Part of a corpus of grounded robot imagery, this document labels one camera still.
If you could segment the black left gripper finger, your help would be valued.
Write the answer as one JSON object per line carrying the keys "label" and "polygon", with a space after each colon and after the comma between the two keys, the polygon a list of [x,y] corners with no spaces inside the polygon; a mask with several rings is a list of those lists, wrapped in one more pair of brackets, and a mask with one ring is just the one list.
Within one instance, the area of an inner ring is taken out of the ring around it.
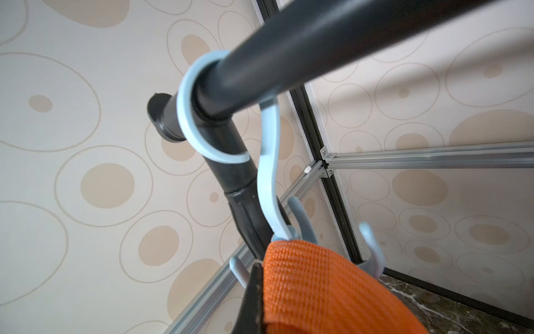
{"label": "black left gripper finger", "polygon": [[248,276],[246,291],[232,333],[264,334],[264,269],[255,262]]}

